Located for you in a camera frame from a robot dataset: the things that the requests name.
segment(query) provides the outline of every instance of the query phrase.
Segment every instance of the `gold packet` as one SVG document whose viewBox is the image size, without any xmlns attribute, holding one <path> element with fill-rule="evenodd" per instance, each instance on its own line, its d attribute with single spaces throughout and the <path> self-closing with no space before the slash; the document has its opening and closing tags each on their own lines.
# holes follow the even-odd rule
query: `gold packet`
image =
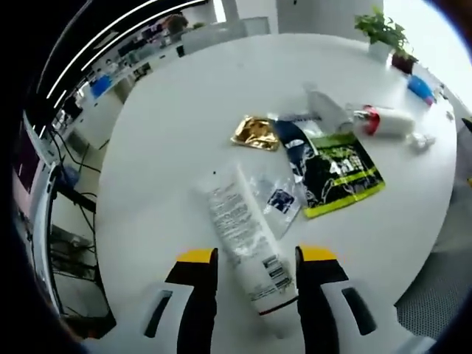
<svg viewBox="0 0 472 354">
<path fill-rule="evenodd" d="M 231 141 L 235 144 L 268 151 L 277 150 L 280 144 L 272 128 L 271 120 L 255 116 L 244 116 Z"/>
</svg>

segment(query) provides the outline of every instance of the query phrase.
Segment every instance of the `blue object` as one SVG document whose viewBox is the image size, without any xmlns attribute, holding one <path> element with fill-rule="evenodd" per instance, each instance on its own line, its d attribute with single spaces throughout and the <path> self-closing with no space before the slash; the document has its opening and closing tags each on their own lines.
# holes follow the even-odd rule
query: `blue object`
<svg viewBox="0 0 472 354">
<path fill-rule="evenodd" d="M 71 188 L 74 188 L 75 185 L 78 183 L 80 178 L 80 173 L 72 166 L 64 166 L 64 169 L 61 170 L 60 180 L 64 184 L 68 184 Z"/>
<path fill-rule="evenodd" d="M 93 85 L 90 86 L 91 93 L 95 98 L 98 98 L 103 92 L 111 86 L 111 79 L 108 75 L 103 75 L 100 79 L 95 81 Z"/>
<path fill-rule="evenodd" d="M 423 101 L 432 105 L 434 102 L 433 91 L 429 88 L 428 84 L 424 80 L 420 79 L 416 75 L 412 75 L 408 81 L 408 89 L 414 92 Z"/>
</svg>

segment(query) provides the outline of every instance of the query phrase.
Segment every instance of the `round table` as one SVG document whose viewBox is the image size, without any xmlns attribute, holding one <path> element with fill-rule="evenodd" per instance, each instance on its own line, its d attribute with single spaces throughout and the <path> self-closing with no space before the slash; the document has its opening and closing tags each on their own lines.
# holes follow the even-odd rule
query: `round table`
<svg viewBox="0 0 472 354">
<path fill-rule="evenodd" d="M 289 177 L 285 150 L 234 146 L 245 114 L 303 111 L 304 83 L 336 101 L 407 110 L 417 131 L 437 138 L 414 153 L 407 141 L 360 140 L 386 188 L 312 220 L 299 213 L 280 241 L 294 261 L 300 243 L 334 251 L 351 279 L 394 304 L 417 276 L 448 210 L 456 164 L 456 128 L 441 105 L 429 108 L 406 78 L 367 54 L 367 45 L 326 35 L 265 35 L 203 49 L 142 79 L 109 143 L 97 201 L 97 252 L 111 310 L 163 280 L 177 254 L 219 247 L 195 186 L 238 160 Z M 301 331 L 283 340 L 264 333 L 220 252 L 214 353 L 303 351 Z"/>
</svg>

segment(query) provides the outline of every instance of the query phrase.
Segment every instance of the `green plant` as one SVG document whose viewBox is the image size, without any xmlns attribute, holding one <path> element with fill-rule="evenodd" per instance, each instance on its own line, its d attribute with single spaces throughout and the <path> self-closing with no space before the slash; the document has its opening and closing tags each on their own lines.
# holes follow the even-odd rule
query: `green plant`
<svg viewBox="0 0 472 354">
<path fill-rule="evenodd" d="M 193 29 L 196 30 L 197 28 L 201 28 L 204 26 L 205 26 L 204 22 L 197 22 L 196 24 L 193 25 Z"/>
<path fill-rule="evenodd" d="M 378 41 L 384 42 L 393 47 L 399 55 L 408 56 L 404 49 L 405 44 L 408 43 L 404 34 L 405 29 L 390 17 L 386 18 L 377 7 L 373 7 L 373 10 L 374 15 L 357 15 L 355 28 L 369 37 L 371 44 Z"/>
</svg>

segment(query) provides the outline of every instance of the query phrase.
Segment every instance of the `black and green bag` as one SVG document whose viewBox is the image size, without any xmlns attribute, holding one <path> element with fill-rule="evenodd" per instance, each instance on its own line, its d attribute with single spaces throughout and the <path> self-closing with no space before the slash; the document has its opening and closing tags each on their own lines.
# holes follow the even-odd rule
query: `black and green bag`
<svg viewBox="0 0 472 354">
<path fill-rule="evenodd" d="M 287 150 L 308 218 L 367 198 L 385 187 L 377 167 L 353 133 L 308 138 L 295 123 L 274 122 Z"/>
</svg>

